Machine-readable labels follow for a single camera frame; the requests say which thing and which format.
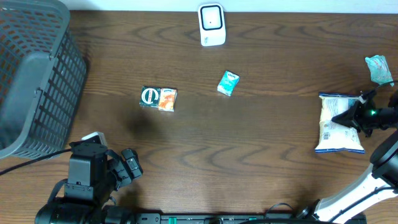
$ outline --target dark green packet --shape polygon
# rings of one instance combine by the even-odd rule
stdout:
[[[140,106],[148,106],[157,108],[160,100],[160,88],[143,86],[141,91],[141,98],[139,100]]]

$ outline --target crumpled teal packet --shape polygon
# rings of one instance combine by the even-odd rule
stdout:
[[[372,82],[381,85],[386,82],[392,81],[391,72],[388,69],[388,64],[385,56],[375,55],[371,58],[366,57],[365,62],[367,63],[369,70],[371,71]]]

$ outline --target barcode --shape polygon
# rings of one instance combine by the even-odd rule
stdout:
[[[329,133],[323,133],[323,140],[329,140]]]

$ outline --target small packet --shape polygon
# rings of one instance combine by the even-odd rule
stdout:
[[[174,111],[174,103],[177,97],[177,90],[163,88],[160,91],[159,110]]]
[[[369,70],[371,71],[371,80],[379,85],[392,81],[391,72],[388,69],[388,64],[385,56],[375,55],[371,58],[366,57]]]
[[[239,82],[239,75],[233,74],[230,71],[225,71],[220,83],[217,86],[217,91],[231,96],[236,84]]]
[[[319,122],[319,144],[316,153],[349,151],[364,154],[365,150],[359,141],[355,128],[349,128],[331,121],[352,107],[358,96],[342,95],[338,93],[319,93],[322,99],[322,112]]]
[[[139,104],[140,106],[156,108],[159,105],[159,98],[160,98],[160,88],[143,86]]]

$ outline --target light blue packet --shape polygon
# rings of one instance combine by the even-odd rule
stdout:
[[[385,56],[375,55],[371,58],[366,57],[365,62],[367,63],[371,71],[371,80],[379,85],[386,82],[392,81],[391,72],[388,69],[388,64]]]
[[[217,91],[231,96],[236,84],[239,82],[239,75],[233,74],[230,71],[225,71],[223,78],[217,86]]]

